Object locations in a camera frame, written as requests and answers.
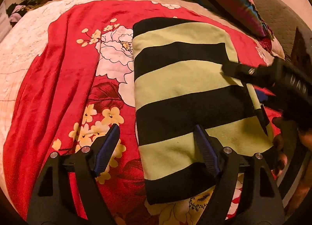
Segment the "grey upholstered headboard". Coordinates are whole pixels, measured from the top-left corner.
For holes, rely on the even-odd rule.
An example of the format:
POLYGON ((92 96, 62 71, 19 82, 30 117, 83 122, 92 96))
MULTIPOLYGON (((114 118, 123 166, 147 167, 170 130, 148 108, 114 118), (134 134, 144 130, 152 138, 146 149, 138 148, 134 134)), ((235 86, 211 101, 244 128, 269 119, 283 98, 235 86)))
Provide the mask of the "grey upholstered headboard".
POLYGON ((253 0, 261 18, 269 25, 280 42, 285 58, 291 61, 296 29, 309 32, 308 25, 281 0, 253 0))

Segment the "peach white quilt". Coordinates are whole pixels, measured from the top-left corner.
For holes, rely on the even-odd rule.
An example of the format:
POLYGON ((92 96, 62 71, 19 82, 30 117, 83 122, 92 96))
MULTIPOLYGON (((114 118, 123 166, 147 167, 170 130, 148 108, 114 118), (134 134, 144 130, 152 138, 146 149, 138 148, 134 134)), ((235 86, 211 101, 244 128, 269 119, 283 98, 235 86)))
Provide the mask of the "peach white quilt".
POLYGON ((83 113, 100 55, 105 0, 58 0, 32 10, 1 42, 1 189, 25 214, 50 152, 82 147, 83 113))

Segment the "dark clothes pile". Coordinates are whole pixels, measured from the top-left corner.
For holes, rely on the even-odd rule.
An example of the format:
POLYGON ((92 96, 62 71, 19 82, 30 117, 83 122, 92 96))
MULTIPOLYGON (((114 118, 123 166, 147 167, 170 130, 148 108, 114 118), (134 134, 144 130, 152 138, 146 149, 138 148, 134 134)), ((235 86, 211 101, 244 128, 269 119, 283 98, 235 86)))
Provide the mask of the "dark clothes pile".
POLYGON ((35 6, 36 0, 22 0, 21 3, 12 3, 6 9, 11 27, 14 27, 16 23, 35 6))

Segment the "multicoloured striped pillow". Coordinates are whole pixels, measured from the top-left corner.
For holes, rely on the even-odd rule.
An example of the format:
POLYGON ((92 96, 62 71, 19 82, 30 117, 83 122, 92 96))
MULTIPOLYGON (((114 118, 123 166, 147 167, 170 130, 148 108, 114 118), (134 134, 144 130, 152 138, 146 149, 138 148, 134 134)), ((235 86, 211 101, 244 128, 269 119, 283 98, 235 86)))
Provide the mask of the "multicoloured striped pillow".
POLYGON ((254 36, 274 38, 272 30, 261 18, 260 13, 251 0, 213 0, 222 10, 227 12, 254 36))

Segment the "red floral blanket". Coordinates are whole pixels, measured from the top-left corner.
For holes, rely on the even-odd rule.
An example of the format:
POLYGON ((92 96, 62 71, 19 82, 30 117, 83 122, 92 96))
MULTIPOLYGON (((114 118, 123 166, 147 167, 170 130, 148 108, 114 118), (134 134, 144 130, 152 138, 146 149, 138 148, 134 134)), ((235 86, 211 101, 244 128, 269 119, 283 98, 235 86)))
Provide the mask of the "red floral blanket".
POLYGON ((154 1, 76 5, 48 27, 48 43, 17 86, 3 147, 4 182, 23 218, 52 152, 73 156, 117 125, 94 177, 97 224, 196 224, 214 191, 193 138, 201 125, 245 156, 277 166, 270 116, 226 61, 263 65, 246 34, 184 7, 154 1))

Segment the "green black striped garment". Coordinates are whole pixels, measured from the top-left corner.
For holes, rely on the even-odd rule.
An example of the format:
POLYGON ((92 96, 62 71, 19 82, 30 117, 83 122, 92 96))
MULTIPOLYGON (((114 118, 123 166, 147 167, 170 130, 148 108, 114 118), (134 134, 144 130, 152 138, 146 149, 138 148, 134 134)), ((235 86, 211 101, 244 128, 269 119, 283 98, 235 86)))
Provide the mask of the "green black striped garment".
POLYGON ((247 35, 187 19, 150 18, 133 25, 136 128, 146 198, 163 204, 194 197, 214 185, 193 131, 238 154, 276 161, 272 130, 251 85, 225 76, 230 61, 263 60, 247 35))

